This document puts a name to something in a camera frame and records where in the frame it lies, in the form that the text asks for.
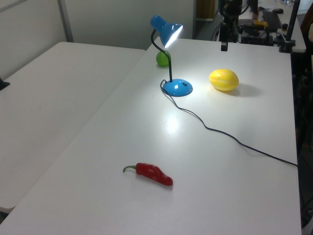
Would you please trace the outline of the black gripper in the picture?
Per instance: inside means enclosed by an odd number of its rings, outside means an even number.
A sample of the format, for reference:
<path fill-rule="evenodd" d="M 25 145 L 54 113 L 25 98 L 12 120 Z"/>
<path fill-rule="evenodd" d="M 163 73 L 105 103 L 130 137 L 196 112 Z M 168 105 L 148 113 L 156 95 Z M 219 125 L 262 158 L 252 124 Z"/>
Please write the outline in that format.
<path fill-rule="evenodd" d="M 237 41 L 238 41 L 238 30 L 236 25 L 220 23 L 219 42 L 221 42 L 221 51 L 228 51 L 228 42 L 237 43 Z"/>

